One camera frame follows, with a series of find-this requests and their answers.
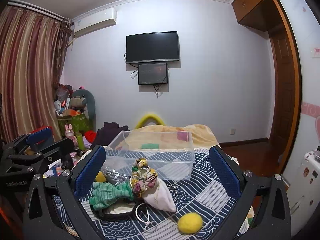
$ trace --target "black cable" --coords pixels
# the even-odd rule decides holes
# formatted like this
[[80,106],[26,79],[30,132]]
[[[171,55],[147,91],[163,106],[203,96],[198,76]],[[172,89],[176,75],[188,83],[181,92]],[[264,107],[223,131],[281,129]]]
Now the black cable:
[[159,85],[153,85],[153,88],[155,89],[155,91],[156,91],[156,95],[157,95],[157,98],[159,97],[159,88],[163,85],[163,82],[164,82],[164,80],[166,79],[168,77],[168,80],[169,80],[169,69],[168,69],[168,72],[167,72],[167,74],[166,74],[166,76],[164,77],[164,79],[162,80],[162,82],[161,82],[161,84]]
[[131,78],[136,78],[137,75],[138,75],[138,69],[135,70],[135,71],[133,71],[133,72],[130,74]]
[[124,61],[125,61],[125,63],[127,64],[127,57],[126,57],[126,55],[127,55],[127,53],[124,54]]

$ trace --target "air conditioner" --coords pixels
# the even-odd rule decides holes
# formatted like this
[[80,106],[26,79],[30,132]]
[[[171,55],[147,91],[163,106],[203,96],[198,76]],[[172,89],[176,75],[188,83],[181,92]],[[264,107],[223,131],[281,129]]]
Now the air conditioner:
[[75,36],[80,37],[115,24],[116,10],[114,8],[109,8],[78,20],[75,23]]

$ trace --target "bed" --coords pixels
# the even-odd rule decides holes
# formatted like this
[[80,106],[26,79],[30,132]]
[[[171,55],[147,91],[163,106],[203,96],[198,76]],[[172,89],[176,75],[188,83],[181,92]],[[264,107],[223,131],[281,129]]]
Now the bed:
[[[235,203],[235,199],[230,198],[227,195],[208,159],[209,148],[214,145],[219,145],[209,127],[199,124],[186,127],[150,125],[136,129],[136,131],[143,132],[168,132],[179,130],[191,131],[196,161],[193,164],[190,180],[166,181],[166,183],[175,185],[178,192],[179,197],[176,202],[176,213],[164,212],[148,206],[151,217],[150,220],[155,222],[144,230],[145,224],[137,220],[134,215],[117,221],[102,221],[97,219],[93,215],[89,205],[91,190],[85,197],[80,199],[83,208],[95,225],[103,232],[107,240],[205,240],[214,232],[231,210],[232,205]],[[179,149],[179,145],[167,145],[167,148]],[[58,196],[55,196],[55,202],[62,221],[66,225],[68,231],[76,234],[73,232],[72,224],[70,223]],[[201,215],[204,221],[203,228],[196,234],[180,234],[177,228],[178,219],[189,212],[196,212]],[[139,215],[143,220],[146,220],[143,212],[140,212]],[[241,235],[247,231],[249,221],[253,217],[254,213],[251,207],[250,212],[237,235]]]

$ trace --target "yellow felt ball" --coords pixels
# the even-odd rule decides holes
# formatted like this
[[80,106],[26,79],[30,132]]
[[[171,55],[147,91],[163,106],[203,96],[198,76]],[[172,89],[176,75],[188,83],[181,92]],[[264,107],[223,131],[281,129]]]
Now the yellow felt ball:
[[107,181],[106,178],[104,177],[103,173],[99,171],[96,177],[96,182],[105,182]]
[[182,233],[194,234],[202,228],[202,218],[197,213],[183,215],[178,221],[178,229]]

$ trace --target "red cloth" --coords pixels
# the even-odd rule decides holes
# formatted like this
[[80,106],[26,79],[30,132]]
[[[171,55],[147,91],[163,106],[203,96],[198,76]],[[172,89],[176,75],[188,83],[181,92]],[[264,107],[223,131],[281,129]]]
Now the red cloth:
[[88,142],[93,143],[94,139],[96,138],[97,133],[94,131],[87,131],[84,133],[84,137],[87,139]]
[[38,132],[38,131],[40,131],[40,130],[42,130],[42,129],[44,129],[44,128],[50,128],[50,129],[52,130],[52,127],[51,127],[51,126],[42,126],[42,127],[38,128],[38,129],[33,130],[33,131],[30,132],[30,133]]

